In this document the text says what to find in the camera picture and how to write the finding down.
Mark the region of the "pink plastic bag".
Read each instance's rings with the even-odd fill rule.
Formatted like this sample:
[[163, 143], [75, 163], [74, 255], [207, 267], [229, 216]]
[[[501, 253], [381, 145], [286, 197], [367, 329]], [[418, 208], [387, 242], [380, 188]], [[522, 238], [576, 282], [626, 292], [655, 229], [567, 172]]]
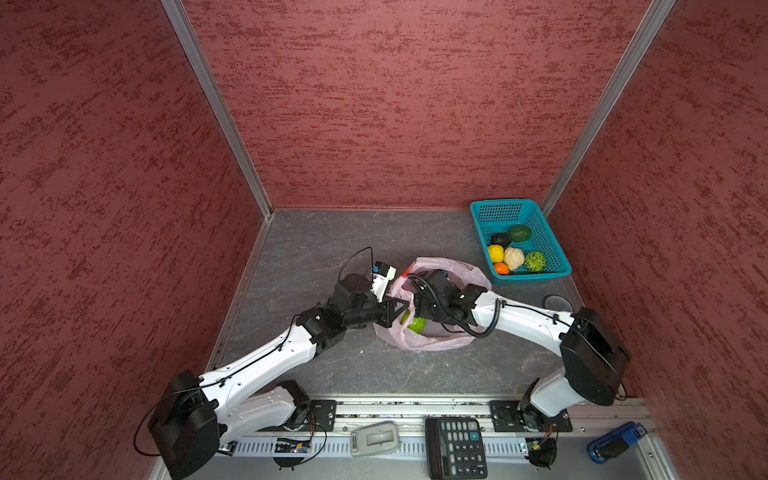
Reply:
[[407, 286], [408, 275], [430, 273], [444, 270], [449, 279], [460, 288], [469, 284], [491, 290], [489, 279], [475, 265], [463, 261], [442, 257], [417, 257], [413, 263], [390, 283], [387, 293], [400, 300], [406, 301], [406, 310], [396, 317], [390, 327], [374, 325], [376, 336], [386, 343], [409, 352], [438, 352], [449, 351], [471, 344], [475, 338], [459, 329], [456, 332], [445, 332], [435, 321], [426, 320], [420, 332], [413, 331], [410, 326], [415, 323], [415, 304], [413, 288]]

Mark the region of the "teal plastic perforated basket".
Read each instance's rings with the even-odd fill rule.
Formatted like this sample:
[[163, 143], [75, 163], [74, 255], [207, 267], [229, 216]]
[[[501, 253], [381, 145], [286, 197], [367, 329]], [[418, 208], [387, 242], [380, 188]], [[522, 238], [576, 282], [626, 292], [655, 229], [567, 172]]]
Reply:
[[[475, 201], [470, 205], [470, 212], [478, 239], [484, 249], [493, 285], [541, 283], [571, 275], [570, 262], [547, 219], [533, 200]], [[539, 252], [545, 260], [545, 265], [540, 271], [530, 271], [525, 265], [521, 265], [518, 269], [510, 270], [509, 275], [500, 275], [495, 270], [488, 248], [492, 244], [493, 235], [508, 234], [509, 230], [516, 226], [527, 227], [531, 235], [524, 242], [512, 241], [509, 247], [520, 249], [525, 255]]]

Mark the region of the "beige potato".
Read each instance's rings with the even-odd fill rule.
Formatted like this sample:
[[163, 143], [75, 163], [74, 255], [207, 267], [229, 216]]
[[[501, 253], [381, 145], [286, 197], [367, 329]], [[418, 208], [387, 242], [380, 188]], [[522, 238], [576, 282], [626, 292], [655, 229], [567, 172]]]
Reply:
[[504, 250], [503, 263], [510, 271], [515, 271], [524, 265], [525, 253], [521, 249], [508, 247]]

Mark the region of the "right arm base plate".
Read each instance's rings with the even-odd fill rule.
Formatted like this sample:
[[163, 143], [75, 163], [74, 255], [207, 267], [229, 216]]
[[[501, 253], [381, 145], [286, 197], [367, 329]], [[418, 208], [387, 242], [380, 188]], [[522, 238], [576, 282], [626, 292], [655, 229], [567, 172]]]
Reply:
[[489, 402], [490, 418], [495, 432], [505, 433], [571, 433], [570, 415], [562, 410], [547, 416], [531, 405], [520, 406], [520, 401], [494, 400]]

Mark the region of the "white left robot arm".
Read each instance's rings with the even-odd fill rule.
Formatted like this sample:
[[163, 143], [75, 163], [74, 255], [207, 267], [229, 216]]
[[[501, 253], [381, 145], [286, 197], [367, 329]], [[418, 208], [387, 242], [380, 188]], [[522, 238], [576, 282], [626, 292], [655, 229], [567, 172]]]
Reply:
[[308, 398], [296, 384], [261, 390], [288, 371], [339, 343], [349, 329], [389, 328], [407, 302], [385, 296], [351, 305], [318, 304], [292, 320], [287, 330], [250, 354], [200, 376], [173, 377], [144, 419], [173, 479], [201, 469], [222, 446], [266, 427], [296, 422]]

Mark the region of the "dark green avocado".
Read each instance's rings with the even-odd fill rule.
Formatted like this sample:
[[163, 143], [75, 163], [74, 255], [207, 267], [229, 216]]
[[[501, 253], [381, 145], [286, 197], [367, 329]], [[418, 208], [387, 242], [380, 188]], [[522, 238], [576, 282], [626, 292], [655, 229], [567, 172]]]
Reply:
[[532, 237], [532, 230], [526, 225], [515, 225], [508, 230], [508, 235], [513, 243], [524, 243]]

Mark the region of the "dark purple mangosteen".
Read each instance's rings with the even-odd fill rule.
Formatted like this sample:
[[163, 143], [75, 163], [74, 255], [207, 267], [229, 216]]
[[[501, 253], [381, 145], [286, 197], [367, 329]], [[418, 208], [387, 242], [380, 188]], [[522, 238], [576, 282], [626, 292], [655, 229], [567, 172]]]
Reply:
[[494, 233], [491, 235], [489, 244], [498, 245], [506, 249], [512, 243], [510, 235], [506, 232]]

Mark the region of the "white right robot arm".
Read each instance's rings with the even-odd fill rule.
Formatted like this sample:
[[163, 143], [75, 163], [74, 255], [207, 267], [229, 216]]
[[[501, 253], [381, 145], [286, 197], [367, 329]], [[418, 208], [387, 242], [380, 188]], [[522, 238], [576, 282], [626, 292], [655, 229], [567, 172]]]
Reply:
[[420, 315], [451, 333], [480, 339], [507, 333], [556, 354], [562, 365], [535, 379], [511, 414], [522, 431], [560, 428], [567, 409], [584, 402], [611, 406], [625, 397], [630, 354], [600, 315], [547, 310], [513, 301], [475, 284], [462, 288], [442, 270], [410, 273]]

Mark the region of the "yellow fruit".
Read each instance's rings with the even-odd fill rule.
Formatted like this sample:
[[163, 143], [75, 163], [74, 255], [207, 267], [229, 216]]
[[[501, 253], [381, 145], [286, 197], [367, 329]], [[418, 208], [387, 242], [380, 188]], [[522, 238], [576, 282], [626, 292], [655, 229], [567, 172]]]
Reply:
[[502, 245], [491, 244], [488, 246], [488, 255], [492, 264], [503, 263], [505, 259], [505, 248]]

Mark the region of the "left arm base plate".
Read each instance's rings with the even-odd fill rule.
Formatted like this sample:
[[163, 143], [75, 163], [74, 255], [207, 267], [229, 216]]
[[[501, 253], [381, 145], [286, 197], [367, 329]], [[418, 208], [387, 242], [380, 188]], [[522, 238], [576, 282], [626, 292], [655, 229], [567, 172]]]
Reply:
[[308, 404], [307, 413], [304, 422], [300, 428], [301, 432], [310, 432], [317, 430], [317, 424], [322, 426], [328, 433], [334, 430], [338, 402], [329, 399], [314, 399]]

